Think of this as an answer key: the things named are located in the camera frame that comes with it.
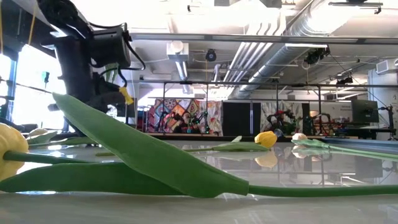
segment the metal frame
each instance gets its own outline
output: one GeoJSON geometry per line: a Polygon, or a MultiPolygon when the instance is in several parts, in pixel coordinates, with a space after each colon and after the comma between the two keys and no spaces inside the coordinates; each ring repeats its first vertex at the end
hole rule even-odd
{"type": "Polygon", "coordinates": [[[280,44],[398,45],[397,38],[378,37],[297,37],[277,35],[162,34],[130,33],[133,40],[181,40],[280,44]]]}
{"type": "MultiPolygon", "coordinates": [[[[314,83],[248,83],[248,82],[203,82],[203,81],[165,81],[165,80],[140,80],[139,83],[163,83],[163,109],[165,108],[165,97],[166,94],[166,84],[168,83],[177,83],[181,85],[193,85],[193,84],[202,84],[206,85],[206,111],[208,111],[208,88],[209,85],[228,85],[228,86],[239,86],[239,85],[265,85],[265,86],[274,86],[276,88],[276,99],[230,99],[230,100],[248,100],[251,104],[252,111],[252,102],[253,101],[276,101],[276,110],[279,110],[279,85],[283,86],[291,86],[291,87],[306,87],[306,86],[314,86],[318,88],[318,100],[284,100],[284,101],[302,101],[302,102],[318,102],[318,110],[319,113],[322,113],[322,102],[338,102],[334,100],[322,100],[321,89],[322,87],[355,87],[355,88],[398,88],[398,85],[331,85],[331,84],[314,84],[314,83]]],[[[253,122],[252,113],[250,114],[251,120],[251,133],[252,133],[252,122],[253,122]]],[[[163,119],[161,119],[160,125],[163,126],[163,119]]]]}

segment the ceiling light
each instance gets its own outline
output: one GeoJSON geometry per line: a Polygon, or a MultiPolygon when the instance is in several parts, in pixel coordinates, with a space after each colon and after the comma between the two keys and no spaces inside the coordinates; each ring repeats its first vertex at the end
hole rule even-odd
{"type": "Polygon", "coordinates": [[[291,44],[286,43],[286,47],[306,47],[306,48],[327,48],[327,44],[291,44]]]}
{"type": "Polygon", "coordinates": [[[329,6],[360,6],[360,7],[379,7],[381,2],[329,2],[329,6]]]}

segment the green stem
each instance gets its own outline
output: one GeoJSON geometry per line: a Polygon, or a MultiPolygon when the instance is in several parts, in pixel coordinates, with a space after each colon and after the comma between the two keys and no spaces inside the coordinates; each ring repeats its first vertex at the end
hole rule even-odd
{"type": "Polygon", "coordinates": [[[325,188],[283,188],[250,185],[249,194],[272,197],[342,197],[360,195],[387,195],[398,194],[398,185],[325,188]]]}
{"type": "Polygon", "coordinates": [[[45,156],[39,154],[23,153],[7,151],[3,157],[6,161],[19,161],[19,162],[36,162],[43,164],[64,164],[64,163],[89,163],[78,159],[70,159],[64,157],[45,156]]]}

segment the ceiling duct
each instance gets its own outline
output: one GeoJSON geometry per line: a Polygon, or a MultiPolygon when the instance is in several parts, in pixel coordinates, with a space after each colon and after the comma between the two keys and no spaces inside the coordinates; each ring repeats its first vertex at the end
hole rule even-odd
{"type": "MultiPolygon", "coordinates": [[[[172,41],[171,43],[167,43],[166,52],[168,58],[175,61],[180,80],[187,81],[189,78],[187,71],[187,61],[189,59],[188,44],[181,41],[172,41]]],[[[182,85],[182,90],[184,94],[193,93],[192,87],[190,85],[182,85]]]]}
{"type": "MultiPolygon", "coordinates": [[[[352,7],[329,6],[329,2],[330,0],[314,0],[290,26],[286,35],[326,37],[346,23],[357,10],[352,7]]],[[[282,45],[279,50],[273,50],[276,53],[260,66],[260,69],[250,78],[249,82],[266,82],[269,77],[284,69],[284,67],[268,65],[290,64],[308,49],[308,47],[287,47],[282,45]]],[[[246,98],[258,87],[258,85],[243,85],[237,88],[232,96],[235,98],[246,98]]]]}

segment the table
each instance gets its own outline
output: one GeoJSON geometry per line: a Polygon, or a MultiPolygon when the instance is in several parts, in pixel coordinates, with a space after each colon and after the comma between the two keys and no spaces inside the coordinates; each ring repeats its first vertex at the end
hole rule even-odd
{"type": "MultiPolygon", "coordinates": [[[[397,153],[394,143],[332,139],[330,144],[397,153]]],[[[169,141],[182,149],[211,147],[219,141],[169,141]]],[[[197,158],[252,184],[279,187],[335,187],[398,184],[392,162],[354,156],[319,161],[289,154],[292,143],[277,142],[278,163],[259,165],[263,152],[198,152],[197,158]]],[[[93,162],[118,161],[95,157],[103,148],[32,151],[93,162]]],[[[20,170],[43,164],[29,164],[20,170]]],[[[2,223],[396,223],[398,195],[341,198],[270,198],[223,194],[213,199],[150,197],[120,194],[27,192],[0,194],[2,223]]]]}

